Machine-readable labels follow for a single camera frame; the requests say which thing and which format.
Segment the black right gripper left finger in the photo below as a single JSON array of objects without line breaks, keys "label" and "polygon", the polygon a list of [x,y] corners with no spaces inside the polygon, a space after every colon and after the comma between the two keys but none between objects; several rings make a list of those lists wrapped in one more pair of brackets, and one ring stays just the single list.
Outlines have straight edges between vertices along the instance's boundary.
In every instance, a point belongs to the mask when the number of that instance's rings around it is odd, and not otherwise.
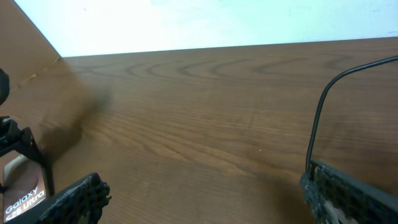
[{"label": "black right gripper left finger", "polygon": [[93,172],[8,221],[11,224],[97,224],[111,200],[110,186]]}]

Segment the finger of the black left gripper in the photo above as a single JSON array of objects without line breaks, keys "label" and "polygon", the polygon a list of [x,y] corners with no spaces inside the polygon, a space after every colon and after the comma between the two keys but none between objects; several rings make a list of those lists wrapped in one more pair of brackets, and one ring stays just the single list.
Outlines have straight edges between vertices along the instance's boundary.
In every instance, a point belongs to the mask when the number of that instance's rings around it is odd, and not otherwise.
[{"label": "finger of the black left gripper", "polygon": [[1,117],[1,157],[16,151],[29,160],[37,162],[44,171],[44,181],[49,189],[49,194],[55,194],[55,187],[51,163],[40,152],[29,127],[19,129],[18,124],[9,116]]}]

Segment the Galaxy smartphone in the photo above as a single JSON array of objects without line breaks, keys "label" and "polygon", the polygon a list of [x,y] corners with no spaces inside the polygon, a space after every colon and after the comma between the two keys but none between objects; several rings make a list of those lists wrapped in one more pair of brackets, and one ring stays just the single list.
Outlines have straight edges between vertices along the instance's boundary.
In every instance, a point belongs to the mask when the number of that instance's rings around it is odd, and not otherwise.
[{"label": "Galaxy smartphone", "polygon": [[19,155],[4,166],[3,221],[7,223],[47,198],[42,166]]}]

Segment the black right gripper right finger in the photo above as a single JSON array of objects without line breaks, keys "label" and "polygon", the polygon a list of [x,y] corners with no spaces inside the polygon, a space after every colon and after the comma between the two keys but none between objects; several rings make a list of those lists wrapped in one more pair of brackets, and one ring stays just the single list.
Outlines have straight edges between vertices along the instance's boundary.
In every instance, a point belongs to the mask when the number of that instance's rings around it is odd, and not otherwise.
[{"label": "black right gripper right finger", "polygon": [[312,161],[300,179],[315,223],[397,224],[397,197],[332,166]]}]

